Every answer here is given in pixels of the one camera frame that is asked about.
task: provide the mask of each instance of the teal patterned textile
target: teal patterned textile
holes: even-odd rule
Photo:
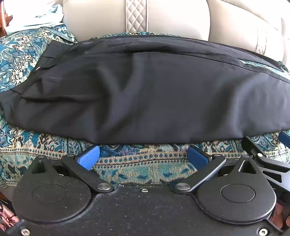
[[[119,35],[158,34],[144,32]],[[27,30],[0,38],[0,92],[27,79],[51,40],[67,44],[76,42],[65,25]],[[286,68],[284,71],[287,73],[285,76],[290,75]],[[278,133],[260,135],[253,137],[253,140],[262,147],[269,158],[290,163],[290,149],[278,141],[277,135]],[[93,169],[112,184],[166,183],[186,178],[196,171],[186,157],[189,145],[100,145],[100,159]],[[237,159],[245,154],[241,140],[203,142],[195,145],[209,154],[221,153],[230,159]],[[60,159],[67,153],[78,154],[89,146],[91,144],[88,142],[34,133],[9,125],[4,113],[0,111],[0,186],[16,185],[38,154]]]

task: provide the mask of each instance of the floral pattern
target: floral pattern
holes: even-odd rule
[[[158,35],[123,33],[119,35]],[[119,35],[103,35],[96,38]],[[0,38],[0,91],[8,90],[29,76],[51,40],[71,44],[76,39],[65,25],[27,30]],[[278,141],[278,133],[253,137],[269,158],[290,163],[290,149]],[[0,184],[17,185],[38,154],[60,159],[67,153],[78,154],[91,143],[65,137],[39,134],[7,124],[0,111]],[[188,162],[190,144],[100,145],[100,159],[93,169],[106,181],[118,183],[167,183],[186,178],[196,169]],[[229,159],[245,154],[241,140],[223,140],[195,144],[203,151],[221,153]]]

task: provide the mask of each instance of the cushioned backrest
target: cushioned backrest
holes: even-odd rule
[[[206,0],[64,0],[63,7],[63,22],[79,41],[136,31],[209,38]]]
[[[288,64],[286,0],[207,0],[209,41],[245,48]]]

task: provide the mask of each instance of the blue gripper pad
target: blue gripper pad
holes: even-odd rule
[[[283,143],[286,147],[290,148],[290,136],[284,132],[280,132],[278,140]]]
[[[77,162],[87,170],[90,170],[94,164],[96,164],[100,158],[99,146],[93,145],[84,152],[76,156]]]
[[[194,145],[190,145],[187,149],[188,161],[197,169],[202,169],[205,165],[209,163],[210,157],[207,153],[197,148]]]

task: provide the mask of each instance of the diamond quilted panel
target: diamond quilted panel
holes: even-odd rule
[[[126,0],[127,33],[147,31],[147,17],[146,0]]]

